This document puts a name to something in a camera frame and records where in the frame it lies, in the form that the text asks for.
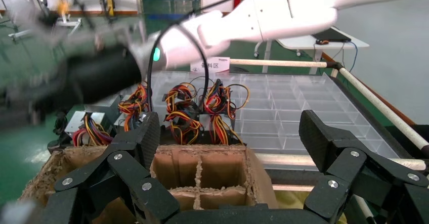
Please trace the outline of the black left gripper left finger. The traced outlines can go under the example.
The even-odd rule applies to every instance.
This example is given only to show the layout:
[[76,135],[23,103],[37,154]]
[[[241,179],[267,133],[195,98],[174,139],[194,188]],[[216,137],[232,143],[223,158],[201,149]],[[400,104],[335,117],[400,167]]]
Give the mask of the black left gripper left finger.
[[99,157],[57,180],[40,222],[91,223],[119,198],[138,222],[166,223],[180,205],[151,176],[159,142],[158,114],[149,112],[137,129],[118,135]]

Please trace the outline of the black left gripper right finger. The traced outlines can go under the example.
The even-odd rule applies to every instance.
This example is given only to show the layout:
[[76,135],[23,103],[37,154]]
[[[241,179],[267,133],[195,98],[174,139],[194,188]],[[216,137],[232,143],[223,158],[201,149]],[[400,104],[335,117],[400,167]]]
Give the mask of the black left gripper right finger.
[[304,209],[328,223],[338,221],[352,196],[378,209],[376,223],[428,223],[428,179],[369,150],[350,131],[326,125],[304,110],[299,136],[323,174]]

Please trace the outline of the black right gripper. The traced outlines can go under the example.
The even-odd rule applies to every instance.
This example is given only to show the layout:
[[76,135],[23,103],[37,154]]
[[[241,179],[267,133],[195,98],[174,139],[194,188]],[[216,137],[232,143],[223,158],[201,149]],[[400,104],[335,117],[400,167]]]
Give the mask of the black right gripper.
[[112,46],[95,54],[67,59],[64,80],[30,81],[1,89],[1,129],[44,123],[52,113],[68,112],[71,104],[89,104],[141,81],[129,49]]

